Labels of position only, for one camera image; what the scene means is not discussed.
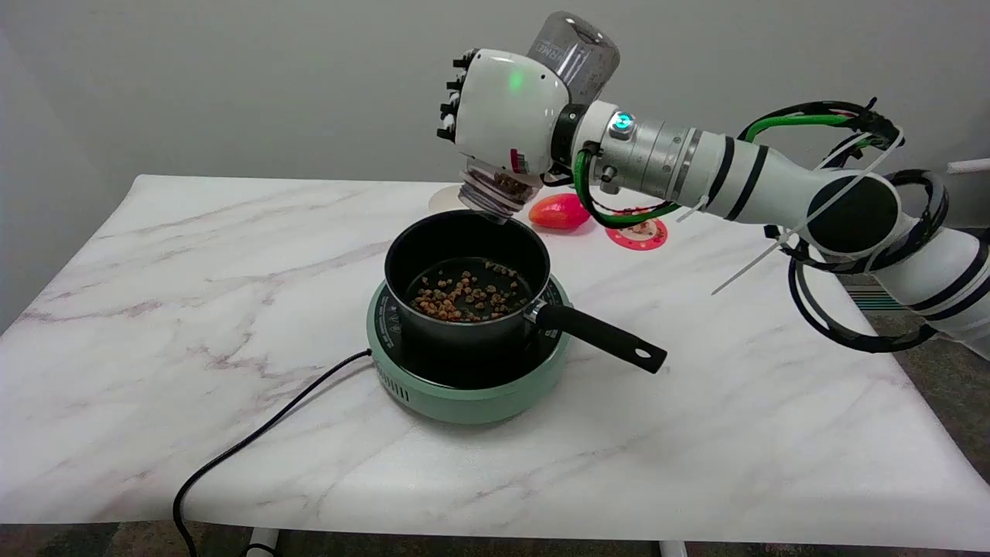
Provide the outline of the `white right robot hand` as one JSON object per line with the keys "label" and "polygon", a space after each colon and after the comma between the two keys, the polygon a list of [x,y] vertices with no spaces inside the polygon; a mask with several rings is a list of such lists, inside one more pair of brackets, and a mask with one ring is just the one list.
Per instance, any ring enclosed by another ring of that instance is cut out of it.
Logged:
{"label": "white right robot hand", "polygon": [[552,138],[572,96],[544,64],[502,50],[473,49],[452,61],[456,77],[436,136],[497,170],[540,176],[554,166]]}

